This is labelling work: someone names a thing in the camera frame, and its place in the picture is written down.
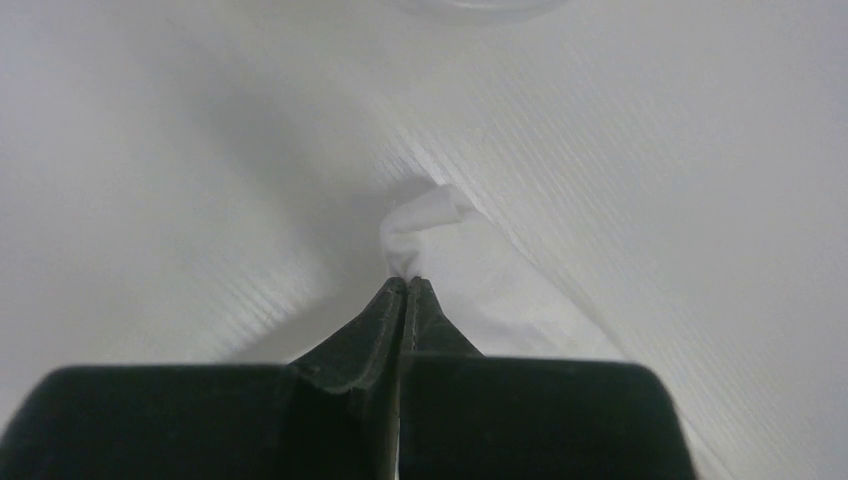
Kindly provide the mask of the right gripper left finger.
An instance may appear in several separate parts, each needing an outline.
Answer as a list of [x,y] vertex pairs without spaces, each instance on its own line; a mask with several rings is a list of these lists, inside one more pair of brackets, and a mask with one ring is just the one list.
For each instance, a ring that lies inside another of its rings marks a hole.
[[83,365],[1,438],[5,479],[377,479],[393,470],[397,278],[288,364]]

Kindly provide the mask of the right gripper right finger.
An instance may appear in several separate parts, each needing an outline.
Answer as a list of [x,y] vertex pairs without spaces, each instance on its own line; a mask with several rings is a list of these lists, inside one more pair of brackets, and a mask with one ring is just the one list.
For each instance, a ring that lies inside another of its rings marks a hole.
[[692,479],[673,401],[618,361],[483,355],[431,283],[408,286],[400,354],[403,479]]

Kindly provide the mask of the white t shirt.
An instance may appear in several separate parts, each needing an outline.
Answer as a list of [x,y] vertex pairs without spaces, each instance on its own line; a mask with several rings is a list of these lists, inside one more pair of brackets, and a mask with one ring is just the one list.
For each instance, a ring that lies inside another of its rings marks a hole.
[[[445,316],[485,356],[640,365],[453,186],[397,206],[381,224],[380,242],[390,273],[408,286],[415,278],[429,281]],[[672,401],[695,467],[692,479],[726,478]]]

